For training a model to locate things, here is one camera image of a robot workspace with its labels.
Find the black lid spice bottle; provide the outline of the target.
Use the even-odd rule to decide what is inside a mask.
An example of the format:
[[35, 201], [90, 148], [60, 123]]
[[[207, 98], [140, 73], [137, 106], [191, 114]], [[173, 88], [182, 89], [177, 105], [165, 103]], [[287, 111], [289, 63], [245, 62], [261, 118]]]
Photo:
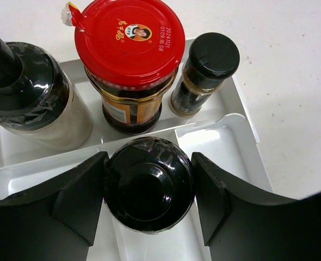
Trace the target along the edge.
[[227, 36], [204, 33], [190, 45], [181, 79], [170, 96], [172, 111], [181, 117], [192, 117], [218, 91], [224, 81], [238, 69], [240, 54]]

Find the white plastic organizer tray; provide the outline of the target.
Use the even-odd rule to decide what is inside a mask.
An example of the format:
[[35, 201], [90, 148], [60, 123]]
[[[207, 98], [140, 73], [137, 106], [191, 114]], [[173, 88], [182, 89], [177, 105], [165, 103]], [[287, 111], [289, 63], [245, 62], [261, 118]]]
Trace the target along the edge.
[[[0, 127], [0, 199], [59, 175], [99, 151], [113, 154], [132, 139], [107, 123], [101, 99], [88, 81], [83, 63], [75, 59], [60, 65], [92, 114], [91, 135], [78, 149], [60, 153]], [[166, 93], [161, 116], [148, 136], [167, 139], [187, 155], [200, 152], [240, 179], [271, 191], [257, 146], [259, 139], [234, 78], [229, 78], [192, 118], [175, 115], [169, 101], [170, 94]], [[81, 246], [81, 252], [81, 260], [212, 259], [204, 243], [197, 203], [173, 229], [156, 235], [127, 229], [103, 205], [95, 242], [92, 247]]]

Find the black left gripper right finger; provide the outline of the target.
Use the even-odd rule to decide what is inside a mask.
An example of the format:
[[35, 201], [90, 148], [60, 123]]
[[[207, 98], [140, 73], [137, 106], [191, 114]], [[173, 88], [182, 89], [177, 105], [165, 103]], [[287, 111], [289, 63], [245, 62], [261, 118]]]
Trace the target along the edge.
[[321, 192], [294, 200], [192, 154], [196, 201], [212, 260], [321, 260]]

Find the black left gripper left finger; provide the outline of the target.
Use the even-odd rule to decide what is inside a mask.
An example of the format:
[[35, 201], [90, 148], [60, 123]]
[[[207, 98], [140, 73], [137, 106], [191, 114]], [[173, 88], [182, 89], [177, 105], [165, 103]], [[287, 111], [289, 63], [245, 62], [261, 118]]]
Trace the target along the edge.
[[86, 260], [103, 201], [98, 152], [78, 166], [0, 200], [0, 260]]

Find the white powder black cap bottle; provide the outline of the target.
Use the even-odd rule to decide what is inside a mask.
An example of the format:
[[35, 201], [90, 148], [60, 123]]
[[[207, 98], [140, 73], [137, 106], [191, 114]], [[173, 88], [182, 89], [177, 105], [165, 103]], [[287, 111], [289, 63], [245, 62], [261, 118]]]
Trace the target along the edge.
[[93, 120], [75, 85], [46, 50], [0, 38], [0, 126], [66, 151], [89, 138]]

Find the black knob cap bottle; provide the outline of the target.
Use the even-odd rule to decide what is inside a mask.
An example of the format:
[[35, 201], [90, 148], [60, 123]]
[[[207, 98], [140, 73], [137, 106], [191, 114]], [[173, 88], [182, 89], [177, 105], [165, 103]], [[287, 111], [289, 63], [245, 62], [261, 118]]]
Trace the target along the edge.
[[125, 227], [157, 234], [173, 228], [195, 197], [190, 159], [173, 142], [155, 136], [126, 143], [105, 163], [104, 201]]

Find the red lid sauce jar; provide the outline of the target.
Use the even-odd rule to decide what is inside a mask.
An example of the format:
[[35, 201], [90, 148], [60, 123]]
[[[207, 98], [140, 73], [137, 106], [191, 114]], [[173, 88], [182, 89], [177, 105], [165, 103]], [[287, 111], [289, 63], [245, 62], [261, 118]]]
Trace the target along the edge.
[[125, 134], [152, 128], [185, 49], [182, 24], [162, 1], [93, 1], [64, 6], [88, 80], [102, 97], [107, 122]]

